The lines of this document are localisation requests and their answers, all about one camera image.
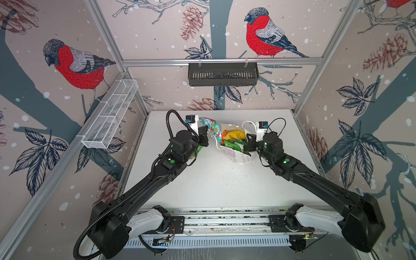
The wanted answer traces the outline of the orange snack pack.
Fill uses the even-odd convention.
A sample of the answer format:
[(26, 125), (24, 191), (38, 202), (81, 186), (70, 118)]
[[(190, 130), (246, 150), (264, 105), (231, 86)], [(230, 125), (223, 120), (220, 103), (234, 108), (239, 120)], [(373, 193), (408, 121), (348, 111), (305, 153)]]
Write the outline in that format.
[(221, 145), (224, 146), (225, 137), (228, 134), (227, 130), (224, 130), (221, 134)]

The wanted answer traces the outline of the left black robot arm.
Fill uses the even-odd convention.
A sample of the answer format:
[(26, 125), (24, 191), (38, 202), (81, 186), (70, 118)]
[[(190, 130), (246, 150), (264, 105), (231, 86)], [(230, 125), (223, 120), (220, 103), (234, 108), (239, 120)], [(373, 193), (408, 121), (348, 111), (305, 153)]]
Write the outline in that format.
[(183, 119), (176, 110), (166, 114), (169, 144), (153, 161), (151, 170), (127, 192), (105, 204), (93, 207), (89, 225), (73, 249), (76, 260), (107, 259), (117, 255), (134, 236), (149, 231), (164, 232), (170, 225), (170, 213), (160, 205), (147, 212), (138, 210), (161, 188), (175, 180), (197, 159), (198, 149), (208, 145), (207, 128), (198, 128), (197, 115)]

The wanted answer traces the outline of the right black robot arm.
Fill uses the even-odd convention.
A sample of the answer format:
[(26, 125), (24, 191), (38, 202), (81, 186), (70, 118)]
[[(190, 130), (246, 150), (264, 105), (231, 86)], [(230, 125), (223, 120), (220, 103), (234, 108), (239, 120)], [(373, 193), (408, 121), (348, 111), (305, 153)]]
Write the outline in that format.
[(248, 150), (257, 152), (277, 176), (297, 184), (322, 199), (334, 212), (294, 204), (286, 212), (289, 230), (317, 228), (343, 237), (355, 249), (369, 253), (385, 230), (378, 201), (342, 188), (309, 169), (300, 160), (286, 154), (283, 141), (275, 132), (266, 133), (261, 141), (247, 134)]

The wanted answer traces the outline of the printed white paper bag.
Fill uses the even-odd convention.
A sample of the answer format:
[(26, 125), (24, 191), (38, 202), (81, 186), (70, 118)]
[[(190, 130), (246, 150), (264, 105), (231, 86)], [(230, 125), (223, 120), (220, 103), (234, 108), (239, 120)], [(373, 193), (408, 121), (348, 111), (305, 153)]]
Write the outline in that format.
[[(230, 124), (225, 124), (225, 123), (220, 123), (220, 124), (221, 124), (221, 128), (222, 128), (222, 132), (224, 130), (227, 130), (227, 131), (241, 130), (241, 131), (244, 131), (246, 134), (249, 133), (249, 131), (247, 131), (245, 128), (243, 128), (241, 126), (230, 125)], [(229, 157), (229, 159), (231, 159), (234, 163), (237, 163), (237, 164), (240, 164), (240, 165), (245, 165), (245, 164), (247, 164), (251, 161), (251, 159), (254, 155), (253, 152), (248, 153), (247, 151), (245, 151), (244, 153), (242, 153), (242, 152), (234, 151), (233, 149), (222, 146), (221, 141), (217, 140), (213, 135), (212, 135), (212, 137), (215, 139), (215, 145), (216, 145), (217, 149), (222, 151), (225, 155), (227, 155)]]

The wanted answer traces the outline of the large green chip bag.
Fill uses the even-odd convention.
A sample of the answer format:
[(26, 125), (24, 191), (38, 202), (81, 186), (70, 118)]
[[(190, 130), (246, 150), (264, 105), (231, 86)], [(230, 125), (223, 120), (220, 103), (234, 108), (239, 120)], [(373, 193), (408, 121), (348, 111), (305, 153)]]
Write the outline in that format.
[(199, 152), (202, 150), (203, 146), (199, 146), (197, 150), (195, 151), (194, 155), (197, 156)]

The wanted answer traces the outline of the small green snack pack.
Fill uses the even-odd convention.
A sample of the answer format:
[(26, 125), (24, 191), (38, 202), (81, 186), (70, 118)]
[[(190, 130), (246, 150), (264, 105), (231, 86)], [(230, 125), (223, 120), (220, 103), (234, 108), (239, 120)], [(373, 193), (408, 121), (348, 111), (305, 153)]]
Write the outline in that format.
[(229, 139), (224, 141), (224, 146), (230, 149), (233, 149), (234, 151), (242, 152), (244, 153), (247, 151), (247, 144), (245, 141), (239, 140), (239, 139)]

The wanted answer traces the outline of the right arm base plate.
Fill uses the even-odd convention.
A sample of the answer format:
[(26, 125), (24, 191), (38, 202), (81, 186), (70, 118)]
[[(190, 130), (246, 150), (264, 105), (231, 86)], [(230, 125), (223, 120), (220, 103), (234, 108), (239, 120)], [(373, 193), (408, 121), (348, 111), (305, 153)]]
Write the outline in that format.
[(269, 215), (269, 224), (272, 232), (306, 232), (314, 233), (313, 227), (305, 227), (295, 218), (282, 214)]

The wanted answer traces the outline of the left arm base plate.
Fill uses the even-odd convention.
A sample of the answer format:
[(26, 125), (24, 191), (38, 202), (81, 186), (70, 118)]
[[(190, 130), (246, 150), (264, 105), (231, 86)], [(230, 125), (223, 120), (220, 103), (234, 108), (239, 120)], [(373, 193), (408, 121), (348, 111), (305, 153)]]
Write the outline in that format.
[(161, 226), (155, 231), (157, 234), (183, 234), (185, 227), (185, 217), (173, 216), (162, 221)]

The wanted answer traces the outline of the colourful candy snack bag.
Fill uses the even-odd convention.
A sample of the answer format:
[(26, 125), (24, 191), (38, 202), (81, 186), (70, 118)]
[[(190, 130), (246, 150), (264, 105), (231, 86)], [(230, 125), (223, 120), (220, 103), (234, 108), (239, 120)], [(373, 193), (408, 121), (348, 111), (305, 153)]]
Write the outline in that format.
[(199, 121), (202, 123), (203, 126), (207, 126), (208, 130), (207, 133), (209, 135), (213, 135), (217, 140), (221, 141), (222, 139), (222, 128), (221, 124), (217, 121), (205, 117), (199, 118)]

